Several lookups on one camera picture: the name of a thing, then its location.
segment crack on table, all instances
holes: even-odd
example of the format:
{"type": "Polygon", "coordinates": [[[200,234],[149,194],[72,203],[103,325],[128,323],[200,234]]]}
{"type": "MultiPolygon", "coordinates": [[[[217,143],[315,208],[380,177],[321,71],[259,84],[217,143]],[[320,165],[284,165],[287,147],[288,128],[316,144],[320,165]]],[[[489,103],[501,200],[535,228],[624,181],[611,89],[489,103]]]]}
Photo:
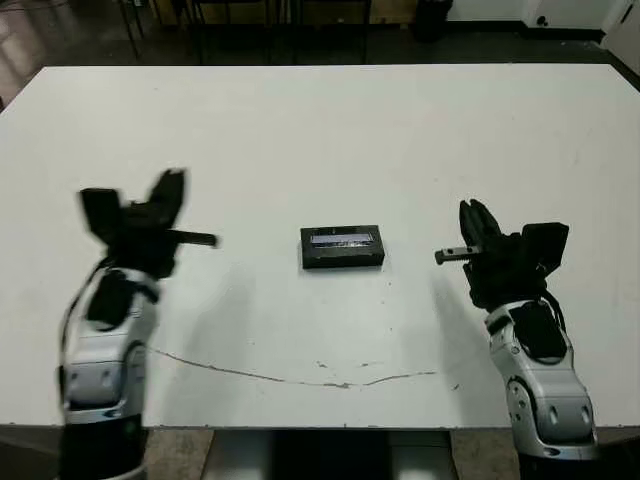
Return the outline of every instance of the crack on table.
{"type": "Polygon", "coordinates": [[[403,378],[420,377],[420,376],[424,376],[424,375],[435,375],[437,373],[437,372],[432,371],[432,370],[425,370],[425,371],[414,372],[414,373],[405,373],[405,374],[400,374],[400,375],[389,375],[388,377],[378,378],[376,380],[372,380],[372,381],[366,382],[366,383],[306,382],[304,380],[288,380],[286,378],[271,377],[271,376],[268,376],[268,375],[261,375],[261,374],[258,374],[258,373],[246,372],[246,371],[243,371],[243,370],[234,370],[232,368],[222,368],[222,367],[217,367],[217,366],[215,366],[213,364],[210,364],[210,363],[194,362],[193,360],[187,360],[186,358],[178,357],[177,355],[173,355],[173,354],[168,353],[168,352],[163,352],[162,350],[158,350],[156,348],[148,347],[148,350],[150,350],[151,352],[157,353],[158,355],[162,355],[163,357],[167,357],[167,358],[170,358],[172,360],[175,360],[176,362],[180,362],[180,363],[183,363],[185,365],[190,365],[192,367],[198,367],[198,368],[204,368],[204,369],[207,369],[207,370],[213,370],[214,372],[227,373],[227,374],[230,374],[230,375],[238,375],[238,376],[241,376],[241,377],[256,378],[258,380],[266,380],[268,382],[286,383],[286,384],[289,384],[289,385],[304,385],[304,386],[307,386],[307,387],[339,388],[341,390],[348,390],[348,389],[350,389],[352,387],[371,387],[373,385],[378,385],[380,383],[389,382],[389,381],[393,381],[393,380],[399,380],[399,379],[403,379],[403,378]]]}

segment black cable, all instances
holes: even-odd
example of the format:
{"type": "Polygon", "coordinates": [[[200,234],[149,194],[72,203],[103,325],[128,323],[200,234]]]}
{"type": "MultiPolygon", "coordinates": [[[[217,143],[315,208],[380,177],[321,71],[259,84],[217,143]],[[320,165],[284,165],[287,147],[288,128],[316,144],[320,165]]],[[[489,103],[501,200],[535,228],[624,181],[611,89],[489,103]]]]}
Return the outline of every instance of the black cable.
{"type": "Polygon", "coordinates": [[[560,308],[560,302],[558,302],[556,297],[551,295],[551,292],[549,290],[545,290],[544,292],[542,292],[541,297],[544,298],[549,305],[551,305],[551,309],[553,310],[553,313],[556,317],[556,322],[558,322],[558,325],[560,325],[562,331],[566,332],[567,327],[564,323],[564,314],[562,313],[562,309],[560,308]]]}

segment small black case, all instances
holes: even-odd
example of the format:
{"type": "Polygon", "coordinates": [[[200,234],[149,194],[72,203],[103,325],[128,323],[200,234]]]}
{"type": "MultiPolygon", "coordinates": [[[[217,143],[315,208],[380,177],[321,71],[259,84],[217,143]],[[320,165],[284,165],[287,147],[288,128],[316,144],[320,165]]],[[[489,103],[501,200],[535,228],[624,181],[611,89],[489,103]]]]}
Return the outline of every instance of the small black case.
{"type": "Polygon", "coordinates": [[[377,225],[301,228],[302,268],[382,265],[384,248],[377,225]]]}

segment wall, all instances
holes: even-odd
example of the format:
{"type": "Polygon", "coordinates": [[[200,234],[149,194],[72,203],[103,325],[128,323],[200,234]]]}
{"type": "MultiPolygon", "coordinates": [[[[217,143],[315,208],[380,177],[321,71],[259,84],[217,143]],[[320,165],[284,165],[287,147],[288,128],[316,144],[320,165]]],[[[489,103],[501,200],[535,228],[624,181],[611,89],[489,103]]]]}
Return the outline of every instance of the wall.
{"type": "Polygon", "coordinates": [[[549,28],[603,28],[609,12],[618,0],[526,0],[522,19],[529,27],[536,27],[538,17],[544,16],[549,28]]]}
{"type": "Polygon", "coordinates": [[[518,21],[525,0],[454,0],[449,20],[518,21]]]}

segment chair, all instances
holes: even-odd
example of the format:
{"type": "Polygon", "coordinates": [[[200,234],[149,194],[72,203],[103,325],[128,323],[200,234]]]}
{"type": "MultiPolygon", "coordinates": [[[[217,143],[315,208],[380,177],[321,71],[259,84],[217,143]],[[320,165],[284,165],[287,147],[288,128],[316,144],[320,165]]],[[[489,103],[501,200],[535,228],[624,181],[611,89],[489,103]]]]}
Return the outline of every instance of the chair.
{"type": "MultiPolygon", "coordinates": [[[[192,0],[193,1],[193,9],[194,9],[194,17],[199,21],[200,26],[206,25],[206,20],[204,17],[204,12],[202,11],[202,5],[222,5],[224,4],[224,12],[225,12],[225,23],[226,25],[231,24],[231,7],[230,4],[247,4],[247,3],[260,3],[264,2],[264,26],[265,29],[269,30],[271,28],[271,6],[269,0],[192,0]]],[[[267,63],[271,63],[271,35],[267,33],[267,63]]]]}
{"type": "Polygon", "coordinates": [[[367,40],[369,36],[369,17],[371,16],[372,0],[290,0],[291,1],[291,21],[294,24],[295,44],[293,47],[293,63],[298,63],[298,45],[300,40],[300,30],[304,26],[304,3],[305,2],[326,2],[326,3],[352,3],[362,2],[362,63],[367,63],[367,40]]]}

